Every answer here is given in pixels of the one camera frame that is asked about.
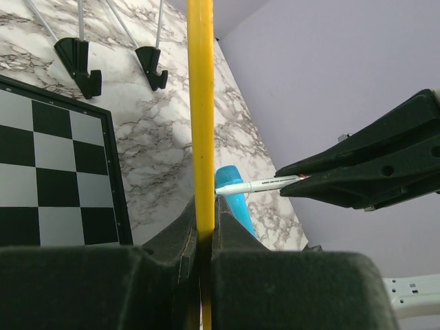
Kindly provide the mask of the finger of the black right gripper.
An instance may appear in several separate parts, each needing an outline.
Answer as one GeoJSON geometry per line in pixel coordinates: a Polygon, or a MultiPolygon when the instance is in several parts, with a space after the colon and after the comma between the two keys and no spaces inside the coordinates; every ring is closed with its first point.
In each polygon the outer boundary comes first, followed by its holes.
{"type": "Polygon", "coordinates": [[[277,177],[354,166],[439,132],[439,90],[423,89],[372,124],[327,150],[276,171],[277,177]]]}
{"type": "Polygon", "coordinates": [[[439,190],[439,158],[430,151],[393,153],[355,166],[309,173],[280,190],[283,197],[343,208],[385,208],[439,190]]]}

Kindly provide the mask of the white green whiteboard marker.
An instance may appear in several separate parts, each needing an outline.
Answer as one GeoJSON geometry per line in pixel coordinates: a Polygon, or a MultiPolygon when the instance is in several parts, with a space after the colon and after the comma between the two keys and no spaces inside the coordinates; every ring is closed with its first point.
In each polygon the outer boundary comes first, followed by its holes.
{"type": "Polygon", "coordinates": [[[270,190],[280,190],[288,185],[308,178],[308,175],[290,175],[285,177],[275,177],[257,181],[248,181],[243,183],[228,184],[216,188],[216,195],[236,195],[241,193],[259,193],[270,190]]]}

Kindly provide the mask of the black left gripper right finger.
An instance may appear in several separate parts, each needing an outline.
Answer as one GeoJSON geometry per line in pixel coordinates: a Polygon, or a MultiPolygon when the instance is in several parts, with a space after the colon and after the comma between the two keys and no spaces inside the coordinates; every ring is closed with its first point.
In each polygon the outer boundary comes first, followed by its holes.
{"type": "Polygon", "coordinates": [[[396,329],[382,277],[364,255],[271,251],[215,201],[213,329],[396,329]]]}

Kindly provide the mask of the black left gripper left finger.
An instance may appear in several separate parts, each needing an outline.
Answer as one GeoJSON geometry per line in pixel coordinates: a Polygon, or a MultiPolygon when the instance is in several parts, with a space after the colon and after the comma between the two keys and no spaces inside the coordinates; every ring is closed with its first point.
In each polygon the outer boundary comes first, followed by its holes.
{"type": "Polygon", "coordinates": [[[2,329],[198,329],[195,204],[141,246],[4,247],[2,329]]]}

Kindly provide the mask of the yellow framed whiteboard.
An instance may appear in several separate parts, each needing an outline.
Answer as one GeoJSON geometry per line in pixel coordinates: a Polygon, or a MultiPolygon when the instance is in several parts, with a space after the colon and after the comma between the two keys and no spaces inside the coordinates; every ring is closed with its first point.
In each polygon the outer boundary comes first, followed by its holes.
{"type": "Polygon", "coordinates": [[[213,2],[187,2],[188,76],[202,325],[212,328],[210,259],[215,229],[215,74],[213,2]]]}

